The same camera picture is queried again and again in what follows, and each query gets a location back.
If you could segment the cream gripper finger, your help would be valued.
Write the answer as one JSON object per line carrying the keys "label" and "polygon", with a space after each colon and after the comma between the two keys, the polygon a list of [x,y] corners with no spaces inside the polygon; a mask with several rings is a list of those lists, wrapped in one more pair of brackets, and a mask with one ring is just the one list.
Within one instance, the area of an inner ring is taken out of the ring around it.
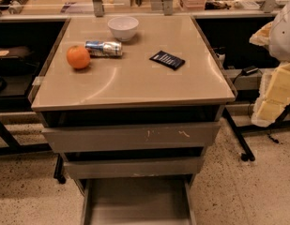
{"label": "cream gripper finger", "polygon": [[290,104],[290,62],[281,62],[262,75],[259,97],[254,103],[251,121],[266,128],[273,124]]}

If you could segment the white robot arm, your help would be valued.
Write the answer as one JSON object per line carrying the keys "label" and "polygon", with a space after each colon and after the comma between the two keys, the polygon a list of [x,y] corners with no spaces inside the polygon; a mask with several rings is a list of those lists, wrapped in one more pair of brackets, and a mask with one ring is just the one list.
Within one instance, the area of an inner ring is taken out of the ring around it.
{"label": "white robot arm", "polygon": [[269,22],[253,34],[251,44],[266,47],[280,64],[262,75],[259,98],[253,106],[252,123],[258,127],[273,124],[290,104],[290,1]]}

